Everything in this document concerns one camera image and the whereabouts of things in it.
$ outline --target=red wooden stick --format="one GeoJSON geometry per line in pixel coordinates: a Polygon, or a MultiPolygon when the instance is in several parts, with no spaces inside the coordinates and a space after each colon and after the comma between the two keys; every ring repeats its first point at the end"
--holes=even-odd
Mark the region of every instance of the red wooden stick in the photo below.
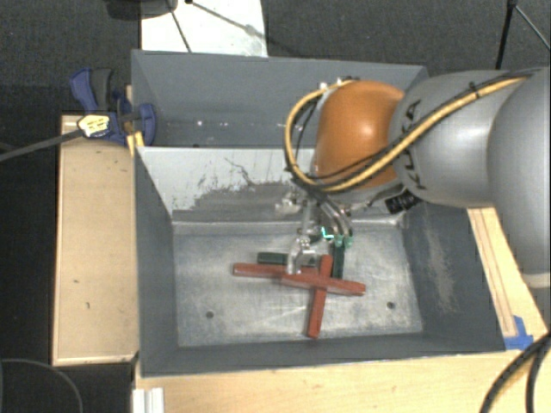
{"type": "MultiPolygon", "coordinates": [[[[318,277],[331,276],[331,270],[333,269],[333,259],[331,256],[322,256],[321,263],[319,264],[318,277]]],[[[327,290],[323,287],[318,287],[313,291],[312,307],[310,308],[310,318],[308,318],[308,329],[306,335],[310,338],[318,338],[321,331],[321,322],[324,317],[325,299],[327,297],[327,290]]]]}
{"type": "MultiPolygon", "coordinates": [[[[300,272],[305,275],[317,275],[318,270],[316,268],[303,266],[300,272]]],[[[256,264],[256,263],[234,263],[233,275],[240,277],[257,277],[264,279],[280,279],[285,275],[285,266],[282,265],[269,265],[269,264],[256,264]]]]}

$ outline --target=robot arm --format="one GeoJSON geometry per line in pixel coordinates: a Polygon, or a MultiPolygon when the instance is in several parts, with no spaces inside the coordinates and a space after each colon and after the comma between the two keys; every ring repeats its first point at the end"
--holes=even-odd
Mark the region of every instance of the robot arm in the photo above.
{"type": "Polygon", "coordinates": [[[434,77],[406,94],[381,83],[338,83],[291,111],[285,154],[297,185],[348,208],[397,190],[452,207],[496,207],[550,324],[549,68],[434,77]],[[322,96],[307,174],[290,143],[297,114],[322,96]]]}

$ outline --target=black floor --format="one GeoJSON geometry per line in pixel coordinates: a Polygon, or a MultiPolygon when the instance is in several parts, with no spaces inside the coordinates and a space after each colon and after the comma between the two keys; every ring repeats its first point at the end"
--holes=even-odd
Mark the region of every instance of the black floor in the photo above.
{"type": "MultiPolygon", "coordinates": [[[[262,0],[269,54],[426,65],[431,75],[494,66],[505,0],[262,0]]],[[[549,0],[519,0],[549,39],[549,0]]],[[[110,0],[0,0],[0,145],[54,136],[76,70],[110,67],[130,82],[137,8],[110,0]]],[[[504,68],[549,65],[513,17],[504,68]]],[[[0,165],[0,356],[49,361],[56,222],[56,151],[0,165]]],[[[128,411],[130,366],[68,371],[86,412],[128,411]]],[[[57,375],[4,365],[3,412],[77,411],[57,375]]]]}

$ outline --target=orange object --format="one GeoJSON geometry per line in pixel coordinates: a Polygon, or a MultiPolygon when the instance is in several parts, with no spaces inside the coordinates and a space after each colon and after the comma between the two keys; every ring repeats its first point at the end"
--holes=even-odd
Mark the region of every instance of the orange object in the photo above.
{"type": "Polygon", "coordinates": [[[310,338],[318,338],[321,331],[327,293],[357,296],[365,294],[365,285],[363,283],[332,278],[332,268],[333,257],[321,256],[319,271],[316,268],[302,267],[300,274],[286,274],[285,266],[282,265],[235,263],[233,265],[233,274],[242,277],[281,278],[283,285],[313,289],[313,301],[310,307],[306,334],[310,338]]]}
{"type": "MultiPolygon", "coordinates": [[[[403,97],[402,90],[378,81],[355,81],[329,95],[319,118],[316,175],[331,175],[386,147],[390,121],[403,97]]],[[[357,165],[324,182],[343,179],[361,167],[357,165]]],[[[376,187],[395,178],[394,169],[388,167],[362,188],[376,187]]]]}

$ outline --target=blue tape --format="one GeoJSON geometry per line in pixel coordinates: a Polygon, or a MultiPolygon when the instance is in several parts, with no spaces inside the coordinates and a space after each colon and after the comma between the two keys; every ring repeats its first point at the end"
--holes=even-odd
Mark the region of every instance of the blue tape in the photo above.
{"type": "Polygon", "coordinates": [[[515,320],[515,325],[517,326],[517,336],[505,337],[505,348],[507,350],[525,350],[530,344],[532,344],[532,342],[534,342],[534,336],[526,333],[526,328],[524,327],[524,321],[522,318],[514,315],[513,319],[515,320]]]}

